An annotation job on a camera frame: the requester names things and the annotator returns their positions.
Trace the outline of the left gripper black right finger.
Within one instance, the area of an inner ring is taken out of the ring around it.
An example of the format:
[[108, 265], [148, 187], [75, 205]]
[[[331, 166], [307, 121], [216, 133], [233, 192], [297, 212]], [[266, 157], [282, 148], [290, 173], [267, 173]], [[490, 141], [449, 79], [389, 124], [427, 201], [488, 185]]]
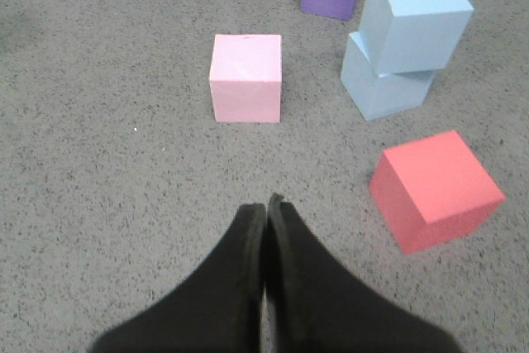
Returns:
[[265, 284], [280, 352], [459, 350], [447, 332], [351, 274], [276, 193], [268, 207]]

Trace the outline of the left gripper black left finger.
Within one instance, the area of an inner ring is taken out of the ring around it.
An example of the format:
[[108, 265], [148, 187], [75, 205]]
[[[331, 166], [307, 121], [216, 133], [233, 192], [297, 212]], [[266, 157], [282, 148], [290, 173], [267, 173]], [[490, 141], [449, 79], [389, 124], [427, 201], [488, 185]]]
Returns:
[[93, 352], [258, 352], [266, 209], [238, 208], [207, 258], [169, 295], [100, 336]]

